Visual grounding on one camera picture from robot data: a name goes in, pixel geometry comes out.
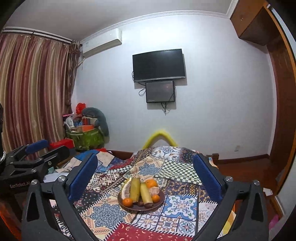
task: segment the green basket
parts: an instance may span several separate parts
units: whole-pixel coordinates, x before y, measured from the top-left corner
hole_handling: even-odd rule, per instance
[[[67,132],[67,137],[74,141],[77,150],[90,150],[104,146],[104,137],[98,128],[81,133]]]

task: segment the screw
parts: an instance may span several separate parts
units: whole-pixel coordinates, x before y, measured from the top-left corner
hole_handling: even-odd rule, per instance
[[[231,176],[227,176],[225,180],[229,183],[233,182],[233,178]]]
[[[37,179],[34,179],[34,180],[31,182],[32,185],[36,185],[37,183],[38,183],[38,180],[37,180]]]
[[[63,181],[65,181],[65,179],[66,179],[65,176],[59,176],[59,177],[57,178],[57,180],[58,180],[59,182],[63,182]]]
[[[254,184],[255,184],[256,186],[259,186],[259,185],[260,185],[260,182],[259,182],[258,180],[254,180],[253,182],[254,182]]]

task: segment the yellow arch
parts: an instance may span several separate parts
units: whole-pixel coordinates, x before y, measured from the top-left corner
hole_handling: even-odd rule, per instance
[[[177,146],[177,143],[172,139],[169,133],[167,133],[164,130],[158,130],[152,136],[149,137],[149,139],[146,141],[145,145],[143,146],[143,149],[148,148],[151,145],[152,141],[158,136],[163,136],[164,138],[166,138],[170,146]]]

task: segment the fruit plate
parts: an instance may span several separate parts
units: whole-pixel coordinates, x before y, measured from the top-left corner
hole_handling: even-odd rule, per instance
[[[164,202],[165,200],[165,194],[163,193],[163,191],[161,189],[159,189],[159,197],[160,197],[160,200],[159,202],[157,203],[153,203],[153,207],[150,207],[150,208],[145,208],[145,206],[138,206],[138,205],[133,205],[132,207],[125,207],[123,204],[122,204],[122,198],[120,196],[120,194],[118,194],[117,196],[117,199],[118,199],[118,202],[119,202],[119,205],[125,209],[125,210],[128,210],[128,211],[151,211],[151,210],[156,210],[158,209]]]

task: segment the monitor screen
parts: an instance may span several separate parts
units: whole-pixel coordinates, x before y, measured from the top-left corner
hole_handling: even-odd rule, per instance
[[[174,81],[153,81],[146,83],[146,102],[174,102],[175,84]]]
[[[134,82],[185,78],[181,49],[133,55]]]

